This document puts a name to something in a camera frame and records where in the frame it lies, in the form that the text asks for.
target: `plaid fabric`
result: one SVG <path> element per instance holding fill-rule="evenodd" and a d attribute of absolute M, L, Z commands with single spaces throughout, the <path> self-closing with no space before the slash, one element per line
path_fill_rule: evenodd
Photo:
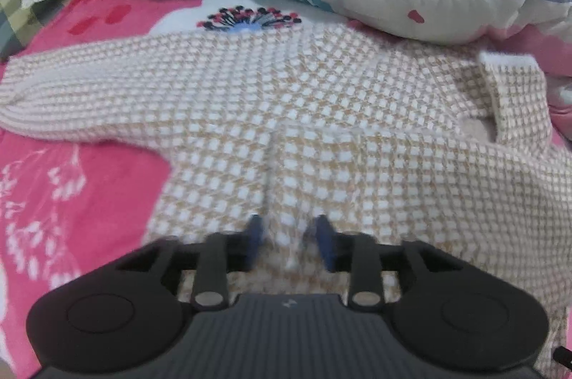
<path fill-rule="evenodd" d="M 39 30 L 62 9 L 66 0 L 44 0 L 22 9 L 22 0 L 0 0 L 0 61 L 26 48 Z"/>

